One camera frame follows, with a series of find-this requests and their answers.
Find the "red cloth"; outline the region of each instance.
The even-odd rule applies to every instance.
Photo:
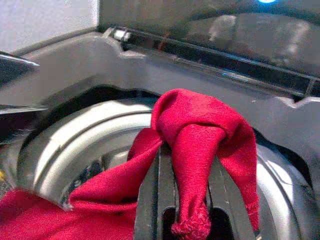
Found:
[[[73,211],[20,190],[0,202],[0,239],[128,240],[133,237],[136,197],[158,148],[167,141],[179,189],[179,220],[172,232],[205,240],[210,220],[204,203],[217,155],[242,194],[258,229],[256,142],[252,128],[214,97],[185,89],[164,94],[154,106],[151,128],[143,129],[128,161],[88,180],[71,193]]]

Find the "white wall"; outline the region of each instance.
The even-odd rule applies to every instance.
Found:
[[[95,27],[99,0],[1,0],[0,51]]]

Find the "black plastic part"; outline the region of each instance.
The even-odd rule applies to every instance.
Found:
[[[0,87],[26,73],[39,69],[39,64],[0,51]]]
[[[122,42],[126,50],[146,47],[145,42],[165,42],[162,50],[171,55],[172,60],[179,65],[193,66],[201,71],[213,71],[221,74],[236,83],[295,96],[300,100],[306,96],[312,96],[315,83],[320,82],[319,76],[306,74],[294,68],[276,66],[262,58],[249,59],[246,56],[237,56],[212,48],[210,44],[199,41],[182,41],[173,37],[164,37],[148,32],[143,32],[126,27],[117,27],[117,30],[127,31],[130,38]]]
[[[211,167],[205,201],[212,222],[208,239],[256,239],[241,193],[217,158]],[[179,196],[171,150],[164,144],[139,190],[133,239],[177,239],[171,234],[171,225],[178,212]]]
[[[46,106],[0,105],[0,145],[24,139],[33,131],[30,123],[47,109]]]

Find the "red fabric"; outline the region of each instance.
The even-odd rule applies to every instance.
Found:
[[[240,189],[254,230],[258,229],[256,142],[252,128],[214,97],[184,89],[155,104],[151,128],[143,129],[128,161],[88,180],[69,197],[73,211],[20,190],[0,202],[0,239],[132,239],[136,197],[158,148],[167,141],[179,189],[180,213],[172,232],[205,240],[210,220],[204,203],[210,167],[217,155]]]

